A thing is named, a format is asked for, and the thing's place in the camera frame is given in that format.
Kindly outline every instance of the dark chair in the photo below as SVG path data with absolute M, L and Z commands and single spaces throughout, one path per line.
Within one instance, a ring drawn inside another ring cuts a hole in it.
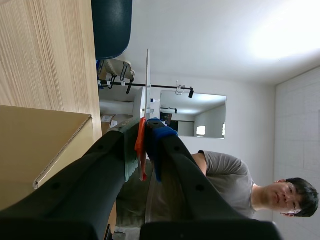
M 97 60 L 114 59 L 128 47 L 132 0 L 91 0 Z

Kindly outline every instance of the orange object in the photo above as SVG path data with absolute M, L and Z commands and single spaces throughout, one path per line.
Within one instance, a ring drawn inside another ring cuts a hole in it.
M 139 169 L 139 175 L 140 175 L 141 181 L 147 180 L 147 174 L 146 174 L 147 153 L 145 148 L 145 125 L 146 125 L 146 118 L 142 117 L 139 123 L 138 137 L 134 146 L 134 150 L 136 151 L 136 154 L 138 157 L 138 169 Z

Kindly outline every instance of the man's arm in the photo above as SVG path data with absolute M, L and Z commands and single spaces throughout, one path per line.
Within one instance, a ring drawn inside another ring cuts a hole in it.
M 201 172 L 206 176 L 207 175 L 207 162 L 205 155 L 203 153 L 197 153 L 192 155 L 195 163 L 200 168 Z
M 204 175 L 244 175 L 248 172 L 247 165 L 239 158 L 231 155 L 200 151 L 192 155 L 194 161 L 199 166 Z

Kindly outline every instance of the man's hair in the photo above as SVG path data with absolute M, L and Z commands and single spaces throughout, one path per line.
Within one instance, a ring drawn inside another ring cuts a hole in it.
M 289 178 L 286 182 L 292 183 L 296 192 L 302 196 L 302 200 L 300 202 L 301 211 L 294 214 L 294 216 L 304 218 L 313 216 L 319 206 L 317 190 L 309 182 L 299 177 Z

